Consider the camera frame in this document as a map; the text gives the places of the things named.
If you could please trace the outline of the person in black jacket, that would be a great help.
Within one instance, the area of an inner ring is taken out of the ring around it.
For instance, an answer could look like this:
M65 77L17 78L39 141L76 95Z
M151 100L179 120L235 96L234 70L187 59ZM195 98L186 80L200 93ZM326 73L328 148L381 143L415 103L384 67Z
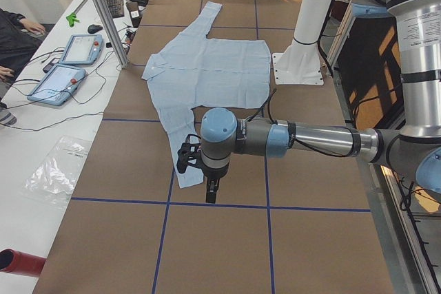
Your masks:
M1 82L14 83L42 40L31 36L45 34L46 29L19 13L1 9Z

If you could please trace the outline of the clear plastic bag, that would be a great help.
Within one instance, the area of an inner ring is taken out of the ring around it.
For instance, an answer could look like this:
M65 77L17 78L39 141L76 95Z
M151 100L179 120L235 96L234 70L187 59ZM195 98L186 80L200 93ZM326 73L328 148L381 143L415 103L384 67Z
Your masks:
M21 195L65 209L92 146L89 140L62 136L26 179Z

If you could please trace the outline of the upper blue teach pendant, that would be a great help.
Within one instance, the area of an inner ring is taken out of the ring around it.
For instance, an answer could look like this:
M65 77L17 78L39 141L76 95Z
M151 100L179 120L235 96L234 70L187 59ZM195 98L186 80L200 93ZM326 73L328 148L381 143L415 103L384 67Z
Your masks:
M73 34L66 45L59 63L89 66L99 57L103 49L101 34Z

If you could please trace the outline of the brown cardboard box with label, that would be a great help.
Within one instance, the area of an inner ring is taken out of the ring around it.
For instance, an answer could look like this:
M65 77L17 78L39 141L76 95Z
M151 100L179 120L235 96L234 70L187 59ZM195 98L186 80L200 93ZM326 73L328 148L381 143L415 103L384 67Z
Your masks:
M138 3L136 1L127 1L125 4L132 22L132 26L134 28L139 27L142 16L141 16L141 11L139 10Z

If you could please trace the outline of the light blue button-up shirt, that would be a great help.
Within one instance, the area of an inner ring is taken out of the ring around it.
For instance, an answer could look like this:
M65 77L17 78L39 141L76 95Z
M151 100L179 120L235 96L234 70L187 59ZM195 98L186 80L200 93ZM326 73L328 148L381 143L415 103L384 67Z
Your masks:
M195 107L256 109L269 95L271 53L264 40L207 38L221 8L207 2L192 23L149 57L142 75L174 162L187 135L196 132Z

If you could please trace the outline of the lower blue teach pendant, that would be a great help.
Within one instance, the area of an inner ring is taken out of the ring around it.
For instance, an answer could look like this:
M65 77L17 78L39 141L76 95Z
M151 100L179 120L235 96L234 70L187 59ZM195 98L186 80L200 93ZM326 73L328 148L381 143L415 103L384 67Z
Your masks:
M85 78L83 68L56 64L27 95L32 102L60 106L75 92Z

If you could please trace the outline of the black keyboard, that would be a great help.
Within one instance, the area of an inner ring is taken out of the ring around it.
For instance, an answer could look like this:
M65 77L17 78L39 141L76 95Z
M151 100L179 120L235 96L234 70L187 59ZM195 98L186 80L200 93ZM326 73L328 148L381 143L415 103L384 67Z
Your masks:
M124 0L105 0L112 18L124 16Z

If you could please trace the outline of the aluminium frame post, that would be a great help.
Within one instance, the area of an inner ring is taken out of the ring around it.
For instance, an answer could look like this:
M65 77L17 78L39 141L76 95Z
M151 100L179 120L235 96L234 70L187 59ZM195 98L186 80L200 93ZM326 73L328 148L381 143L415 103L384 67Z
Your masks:
M114 24L114 20L110 14L110 10L108 9L105 0L93 0L93 3L110 40L110 43L112 44L119 64L124 69L128 65L128 57L123 48L122 41L120 40L119 34Z

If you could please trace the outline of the red cylinder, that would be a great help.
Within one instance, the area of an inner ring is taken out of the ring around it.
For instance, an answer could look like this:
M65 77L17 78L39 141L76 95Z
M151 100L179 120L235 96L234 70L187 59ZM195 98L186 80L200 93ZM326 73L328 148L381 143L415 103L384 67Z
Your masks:
M46 259L13 249L1 252L1 272L29 277L39 277Z

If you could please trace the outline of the green plastic clamp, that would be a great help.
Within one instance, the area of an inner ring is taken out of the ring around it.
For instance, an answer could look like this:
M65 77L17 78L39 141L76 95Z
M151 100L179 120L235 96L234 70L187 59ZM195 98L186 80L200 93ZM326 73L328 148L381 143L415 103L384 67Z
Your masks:
M77 18L77 15L75 12L70 13L67 17L66 17L67 21L68 21L68 25L73 28L75 23L79 23L79 19Z

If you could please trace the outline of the blue teach pendant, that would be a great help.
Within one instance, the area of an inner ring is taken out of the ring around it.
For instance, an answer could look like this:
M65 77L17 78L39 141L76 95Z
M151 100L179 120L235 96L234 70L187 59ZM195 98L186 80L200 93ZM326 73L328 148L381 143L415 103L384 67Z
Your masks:
M83 68L56 64L27 95L32 102L60 106L75 92L85 78Z
M101 34L73 34L66 45L59 63L89 66L99 57L103 49Z

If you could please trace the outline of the black computer mouse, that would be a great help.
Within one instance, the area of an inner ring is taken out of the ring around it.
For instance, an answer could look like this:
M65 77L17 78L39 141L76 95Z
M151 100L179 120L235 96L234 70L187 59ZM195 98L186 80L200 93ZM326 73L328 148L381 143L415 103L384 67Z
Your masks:
M88 33L89 34L96 34L97 32L101 31L103 29L102 25L99 24L91 24L88 26Z

